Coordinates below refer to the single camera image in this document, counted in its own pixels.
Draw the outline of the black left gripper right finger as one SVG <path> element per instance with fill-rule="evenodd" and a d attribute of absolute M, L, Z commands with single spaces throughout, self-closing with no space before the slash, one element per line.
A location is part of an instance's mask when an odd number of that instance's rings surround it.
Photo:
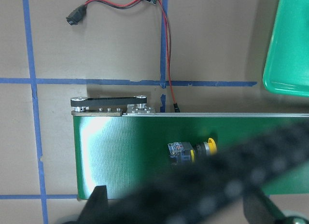
<path fill-rule="evenodd" d="M 249 224 L 287 224 L 289 220 L 260 189 L 243 196 L 243 212 Z"/>

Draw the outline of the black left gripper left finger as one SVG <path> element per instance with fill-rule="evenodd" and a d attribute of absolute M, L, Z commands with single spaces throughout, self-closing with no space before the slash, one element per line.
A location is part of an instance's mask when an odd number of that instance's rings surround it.
<path fill-rule="evenodd" d="M 75 224 L 102 224 L 104 213 L 108 209 L 107 188 L 96 186 Z"/>

